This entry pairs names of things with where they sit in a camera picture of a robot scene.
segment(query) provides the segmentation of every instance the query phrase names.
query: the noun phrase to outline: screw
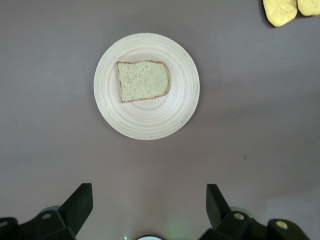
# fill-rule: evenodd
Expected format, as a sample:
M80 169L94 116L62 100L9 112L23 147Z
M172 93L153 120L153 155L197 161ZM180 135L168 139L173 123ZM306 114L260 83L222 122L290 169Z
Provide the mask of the screw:
M51 218L51 213L46 213L42 216L42 220Z
M284 221L276 221L275 224L281 229L288 229L288 225Z
M6 226L7 224L8 224L7 221L2 221L2 222L0 222L0 228Z
M234 216L235 219L238 219L238 220L244 220L245 219L245 216L243 216L239 212L236 212L235 214L233 214L233 216Z

